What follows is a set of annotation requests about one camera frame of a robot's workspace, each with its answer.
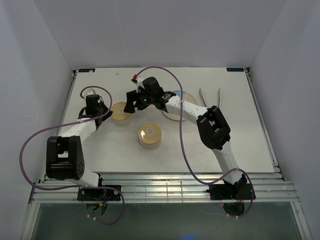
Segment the ceramic food plate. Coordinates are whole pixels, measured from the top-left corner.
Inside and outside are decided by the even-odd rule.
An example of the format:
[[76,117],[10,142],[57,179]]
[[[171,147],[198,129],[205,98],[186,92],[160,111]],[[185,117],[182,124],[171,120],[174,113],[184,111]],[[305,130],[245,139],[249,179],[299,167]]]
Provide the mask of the ceramic food plate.
[[[173,93],[175,93],[177,96],[181,97],[181,91],[180,90],[174,90]],[[183,100],[184,101],[188,101],[194,105],[197,105],[197,101],[196,99],[188,92],[183,92]],[[167,113],[165,111],[162,111],[162,114],[167,117],[170,120],[173,121],[179,121],[180,120],[180,116],[177,114],[172,114],[172,113]]]

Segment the steel tongs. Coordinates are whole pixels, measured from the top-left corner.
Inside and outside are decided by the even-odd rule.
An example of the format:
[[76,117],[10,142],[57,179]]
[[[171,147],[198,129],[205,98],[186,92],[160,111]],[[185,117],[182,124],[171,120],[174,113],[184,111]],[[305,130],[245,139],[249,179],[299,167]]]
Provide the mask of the steel tongs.
[[[203,95],[203,92],[202,92],[201,88],[199,88],[199,90],[198,90],[198,95],[199,95],[199,97],[200,97],[200,99],[201,99],[201,101],[203,103],[203,106],[207,108],[208,106],[207,106],[207,103],[205,101],[205,98],[204,98],[204,95]],[[221,89],[219,88],[218,91],[217,91],[217,104],[216,104],[216,106],[218,108],[220,107],[220,102],[221,102]]]

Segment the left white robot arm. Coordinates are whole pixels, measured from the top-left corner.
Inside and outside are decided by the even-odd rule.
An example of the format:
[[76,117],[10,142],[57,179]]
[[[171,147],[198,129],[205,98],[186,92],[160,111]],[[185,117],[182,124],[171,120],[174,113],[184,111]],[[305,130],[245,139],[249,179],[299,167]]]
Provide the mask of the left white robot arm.
[[100,200],[106,195],[106,187],[99,183],[97,173],[86,168],[82,143],[98,130],[112,111],[98,94],[87,95],[84,99],[85,107],[79,113],[77,124],[59,136],[48,138],[45,171],[50,179],[88,186],[88,193]]

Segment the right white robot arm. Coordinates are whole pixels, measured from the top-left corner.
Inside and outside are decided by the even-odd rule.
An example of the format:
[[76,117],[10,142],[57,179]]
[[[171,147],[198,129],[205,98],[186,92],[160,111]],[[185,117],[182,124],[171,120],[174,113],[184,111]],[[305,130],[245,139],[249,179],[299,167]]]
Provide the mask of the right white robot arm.
[[188,120],[197,126],[201,142],[214,153],[222,170],[223,184],[211,186],[217,200],[237,199],[244,193],[247,184],[245,174],[238,164],[231,148],[231,129],[217,106],[198,106],[183,99],[183,94],[164,91],[155,77],[142,78],[134,75],[131,80],[136,89],[127,92],[124,112],[133,114],[148,106]]

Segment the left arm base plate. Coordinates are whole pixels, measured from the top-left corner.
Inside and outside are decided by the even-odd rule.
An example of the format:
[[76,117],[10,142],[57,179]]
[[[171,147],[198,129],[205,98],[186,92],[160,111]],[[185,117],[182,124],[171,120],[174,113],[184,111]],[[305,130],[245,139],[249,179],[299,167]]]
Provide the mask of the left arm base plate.
[[102,185],[101,187],[102,188],[80,188],[76,199],[83,202],[120,201],[121,197],[118,191],[122,190],[121,185]]

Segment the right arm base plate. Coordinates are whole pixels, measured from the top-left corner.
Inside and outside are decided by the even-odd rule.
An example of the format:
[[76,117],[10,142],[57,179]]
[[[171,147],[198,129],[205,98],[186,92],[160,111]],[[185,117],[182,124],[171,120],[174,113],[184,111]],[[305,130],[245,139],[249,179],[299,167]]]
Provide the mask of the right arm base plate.
[[240,190],[226,184],[212,184],[206,190],[211,200],[251,200],[256,199],[249,183],[246,183]]

